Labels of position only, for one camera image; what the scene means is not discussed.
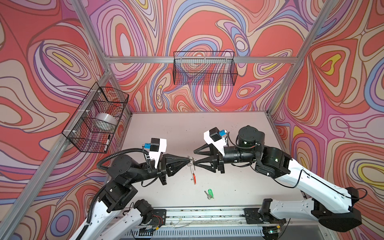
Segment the silver key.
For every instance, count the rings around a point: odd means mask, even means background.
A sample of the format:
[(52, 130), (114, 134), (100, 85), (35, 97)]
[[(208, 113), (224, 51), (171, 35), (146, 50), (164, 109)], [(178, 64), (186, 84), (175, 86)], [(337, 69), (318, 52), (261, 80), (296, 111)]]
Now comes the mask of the silver key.
[(207, 191), (204, 191), (204, 192), (207, 195), (207, 199), (210, 200), (212, 198), (212, 196)]

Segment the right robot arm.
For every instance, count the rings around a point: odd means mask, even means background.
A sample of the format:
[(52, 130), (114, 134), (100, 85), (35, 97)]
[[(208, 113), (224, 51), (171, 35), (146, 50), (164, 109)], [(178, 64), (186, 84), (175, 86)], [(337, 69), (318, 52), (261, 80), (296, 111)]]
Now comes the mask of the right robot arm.
[(194, 150), (202, 155), (194, 163), (210, 172), (225, 173), (225, 165), (243, 164), (257, 174), (273, 179), (288, 189), (298, 189), (309, 195), (301, 201), (264, 199), (256, 213), (246, 218), (253, 223), (277, 224), (287, 219), (316, 221), (323, 227), (345, 233), (362, 224), (361, 212), (354, 205), (362, 197), (359, 189), (342, 188), (307, 170), (289, 154), (265, 146), (265, 133), (252, 126), (242, 127), (235, 141), (226, 130), (213, 128), (204, 133), (203, 146)]

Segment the green plastic key tag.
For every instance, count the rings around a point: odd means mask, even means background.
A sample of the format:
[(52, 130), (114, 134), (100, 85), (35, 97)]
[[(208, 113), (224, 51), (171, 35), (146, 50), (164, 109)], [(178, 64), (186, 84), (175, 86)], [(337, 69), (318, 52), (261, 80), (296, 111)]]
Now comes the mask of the green plastic key tag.
[(211, 199), (213, 199), (214, 198), (214, 194), (213, 194), (213, 191), (211, 190), (211, 189), (208, 189), (208, 193), (212, 196), (212, 198)]

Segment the metal keyring disc red grip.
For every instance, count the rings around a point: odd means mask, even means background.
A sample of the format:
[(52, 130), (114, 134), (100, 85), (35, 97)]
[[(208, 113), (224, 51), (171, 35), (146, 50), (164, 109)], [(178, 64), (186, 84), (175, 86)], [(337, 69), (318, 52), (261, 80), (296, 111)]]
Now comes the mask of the metal keyring disc red grip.
[(197, 184), (197, 179), (196, 179), (196, 174), (195, 174), (195, 159), (192, 158), (192, 157), (189, 157), (189, 163), (188, 163), (188, 166), (190, 168), (190, 171), (191, 171), (191, 181), (194, 183), (194, 185)]

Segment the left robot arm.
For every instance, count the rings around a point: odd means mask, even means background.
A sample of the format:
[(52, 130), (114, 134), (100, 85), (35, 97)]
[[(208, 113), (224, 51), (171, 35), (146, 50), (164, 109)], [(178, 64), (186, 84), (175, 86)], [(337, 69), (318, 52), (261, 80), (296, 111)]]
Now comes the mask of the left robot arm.
[(119, 240), (135, 228), (143, 226), (144, 233), (153, 233), (166, 223), (167, 211), (155, 210), (148, 201), (133, 198), (138, 193), (135, 183), (160, 180), (174, 176), (190, 164), (190, 157), (160, 154), (159, 162), (152, 160), (144, 149), (128, 149), (105, 157), (97, 167), (111, 177), (91, 201), (87, 217), (72, 240)]

